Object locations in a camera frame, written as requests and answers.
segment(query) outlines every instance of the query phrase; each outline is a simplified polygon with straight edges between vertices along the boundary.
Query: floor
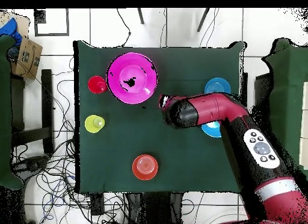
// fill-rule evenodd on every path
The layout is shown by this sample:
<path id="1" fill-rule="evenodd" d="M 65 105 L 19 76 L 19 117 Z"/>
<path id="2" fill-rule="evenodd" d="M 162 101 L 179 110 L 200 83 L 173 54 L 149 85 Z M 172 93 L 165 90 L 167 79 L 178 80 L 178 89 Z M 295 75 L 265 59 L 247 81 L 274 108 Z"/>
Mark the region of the floor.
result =
<path id="1" fill-rule="evenodd" d="M 297 16 L 295 10 L 284 8 L 212 8 L 206 17 L 202 30 L 197 33 L 196 30 L 204 10 L 204 8 L 168 8 L 167 46 L 199 47 L 208 28 L 202 42 L 204 47 L 225 48 L 235 41 L 245 41 L 247 49 L 244 51 L 244 72 L 248 72 L 248 108 L 254 104 L 253 83 L 255 76 L 269 72 L 261 57 L 269 54 L 274 39 L 287 37 L 298 45 L 308 42 L 308 33 L 304 31 L 304 28 L 308 26 L 308 20 Z M 43 47 L 37 79 L 40 79 L 42 69 L 52 69 L 52 73 L 58 74 L 70 71 L 70 67 L 73 68 L 73 62 L 70 63 L 70 60 L 73 57 L 72 42 L 74 40 L 84 40 L 95 47 L 112 47 L 124 43 L 128 36 L 128 30 L 122 23 L 116 9 L 69 9 L 69 36 L 37 37 L 34 33 L 33 10 L 9 11 L 14 11 L 30 19 L 29 39 Z M 165 46 L 165 28 L 162 33 L 165 24 L 164 8 L 142 8 L 144 25 L 140 24 L 136 8 L 120 9 L 119 12 L 131 30 L 131 36 L 126 46 L 159 47 L 160 43 L 161 46 Z M 215 22 L 212 22 L 215 14 L 217 15 Z M 38 33 L 66 33 L 66 25 L 65 9 L 46 9 L 46 23 L 38 24 Z M 74 108 L 72 107 L 74 104 L 73 79 L 72 72 L 53 76 L 54 96 L 65 109 L 69 107 L 70 103 L 71 107 L 69 107 L 66 117 L 72 125 L 75 123 Z M 68 98 L 68 101 L 57 91 L 57 84 L 60 81 L 63 82 L 58 86 L 59 91 Z M 24 112 L 26 129 L 42 126 L 41 119 L 38 117 L 41 115 L 40 91 L 41 87 L 37 81 L 26 80 Z M 56 106 L 54 110 L 56 146 L 67 138 L 72 138 L 73 135 L 73 132 L 59 132 L 62 126 L 62 117 L 62 112 Z M 17 153 L 23 150 L 24 146 L 19 146 Z M 61 148 L 54 158 L 61 158 L 64 153 L 64 148 Z M 30 143 L 29 149 L 23 156 L 27 158 L 42 154 L 42 142 L 38 141 Z M 70 164 L 69 169 L 72 172 L 75 171 L 73 163 Z M 53 177 L 48 177 L 48 180 L 55 180 Z M 37 223 L 42 219 L 43 209 L 46 211 L 51 204 L 50 196 L 46 196 L 47 192 L 51 192 L 51 188 L 46 184 L 44 176 L 34 177 L 30 180 L 25 195 L 25 209 L 28 219 L 33 219 Z M 113 194 L 107 193 L 105 199 L 113 196 Z M 112 208 L 115 200 L 112 198 L 107 202 L 109 206 L 106 207 L 106 210 Z M 59 221 L 65 214 L 67 214 L 66 218 L 61 221 L 61 224 L 90 224 L 84 217 L 84 215 L 88 215 L 88 210 L 81 211 L 76 207 L 67 211 L 67 206 L 61 205 L 59 202 L 43 224 L 60 224 Z M 118 211 L 116 219 L 122 220 L 122 212 Z M 184 224 L 217 224 L 247 218 L 241 198 L 233 193 L 185 193 L 182 214 Z"/>

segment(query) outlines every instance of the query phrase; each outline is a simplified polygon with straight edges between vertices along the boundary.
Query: red cup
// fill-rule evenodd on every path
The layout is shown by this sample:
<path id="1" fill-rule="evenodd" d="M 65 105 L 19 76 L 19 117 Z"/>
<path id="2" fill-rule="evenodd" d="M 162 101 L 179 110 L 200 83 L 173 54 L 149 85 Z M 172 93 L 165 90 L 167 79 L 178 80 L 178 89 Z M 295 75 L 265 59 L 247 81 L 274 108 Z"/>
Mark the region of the red cup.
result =
<path id="1" fill-rule="evenodd" d="M 103 93 L 107 90 L 107 83 L 102 77 L 93 76 L 89 79 L 88 88 L 94 94 Z"/>
<path id="2" fill-rule="evenodd" d="M 140 180 L 151 180 L 157 174 L 158 164 L 151 155 L 142 154 L 132 163 L 132 171 Z"/>

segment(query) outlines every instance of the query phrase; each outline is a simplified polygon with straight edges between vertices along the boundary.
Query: black chair leg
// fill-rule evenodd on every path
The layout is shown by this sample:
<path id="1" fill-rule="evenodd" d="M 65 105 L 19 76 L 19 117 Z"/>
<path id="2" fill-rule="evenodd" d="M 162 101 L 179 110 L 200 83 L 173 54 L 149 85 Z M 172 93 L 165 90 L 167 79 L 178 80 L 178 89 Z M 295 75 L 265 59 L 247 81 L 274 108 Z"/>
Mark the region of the black chair leg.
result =
<path id="1" fill-rule="evenodd" d="M 143 25 L 144 21 L 143 21 L 143 16 L 142 16 L 141 8 L 137 8 L 137 9 L 138 9 L 139 17 L 140 17 L 140 22 Z"/>
<path id="2" fill-rule="evenodd" d="M 200 32 L 200 30 L 202 28 L 202 25 L 203 25 L 203 22 L 205 21 L 206 15 L 208 15 L 208 12 L 209 12 L 209 8 L 206 8 L 205 12 L 203 13 L 203 16 L 201 18 L 201 21 L 200 21 L 200 24 L 198 26 L 197 32 Z"/>

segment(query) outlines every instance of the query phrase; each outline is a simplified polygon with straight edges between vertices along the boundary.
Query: blue bowl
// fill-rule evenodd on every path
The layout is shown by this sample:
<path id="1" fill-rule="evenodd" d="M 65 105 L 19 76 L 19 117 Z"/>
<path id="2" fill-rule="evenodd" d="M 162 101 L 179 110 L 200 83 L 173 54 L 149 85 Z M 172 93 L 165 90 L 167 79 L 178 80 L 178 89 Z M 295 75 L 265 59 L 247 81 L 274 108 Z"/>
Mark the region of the blue bowl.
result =
<path id="1" fill-rule="evenodd" d="M 214 92 L 224 92 L 231 93 L 230 84 L 222 78 L 213 78 L 205 85 L 205 94 L 214 93 Z M 211 137 L 219 138 L 221 137 L 220 133 L 220 124 L 217 121 L 203 124 L 201 126 L 204 133 Z"/>
<path id="2" fill-rule="evenodd" d="M 205 85 L 205 94 L 214 92 L 231 93 L 230 84 L 222 78 L 213 78 Z"/>
<path id="3" fill-rule="evenodd" d="M 201 128 L 203 132 L 209 135 L 210 137 L 215 137 L 215 138 L 221 137 L 220 124 L 217 121 L 203 124 Z"/>

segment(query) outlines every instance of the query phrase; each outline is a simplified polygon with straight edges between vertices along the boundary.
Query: green fabric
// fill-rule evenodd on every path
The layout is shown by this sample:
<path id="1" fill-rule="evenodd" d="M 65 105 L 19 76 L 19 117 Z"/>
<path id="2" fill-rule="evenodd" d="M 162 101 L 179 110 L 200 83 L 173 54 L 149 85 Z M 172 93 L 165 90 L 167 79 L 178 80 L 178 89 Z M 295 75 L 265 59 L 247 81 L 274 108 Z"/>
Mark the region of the green fabric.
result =
<path id="1" fill-rule="evenodd" d="M 206 135 L 201 127 L 178 130 L 167 126 L 158 97 L 161 93 L 203 93 L 214 77 L 225 78 L 232 93 L 238 93 L 242 42 L 230 49 L 92 48 L 78 42 L 78 49 L 80 192 L 239 192 L 222 140 Z M 124 52 L 146 55 L 158 70 L 158 87 L 142 104 L 124 104 L 109 92 L 95 95 L 88 89 L 88 80 L 94 75 L 105 77 L 110 62 Z M 92 114 L 105 119 L 105 126 L 95 134 L 84 127 Z M 150 181 L 141 181 L 132 172 L 132 163 L 141 154 L 158 161 L 158 173 Z"/>
<path id="2" fill-rule="evenodd" d="M 12 137 L 12 109 L 11 109 L 11 77 L 10 64 L 7 61 L 7 51 L 15 43 L 11 36 L 0 36 L 0 185 L 18 190 L 23 182 L 11 172 L 11 137 Z"/>
<path id="3" fill-rule="evenodd" d="M 308 48 L 293 45 L 288 39 L 278 39 L 264 60 L 274 77 L 274 88 L 269 96 L 272 132 L 298 163 L 303 85 L 308 81 Z"/>

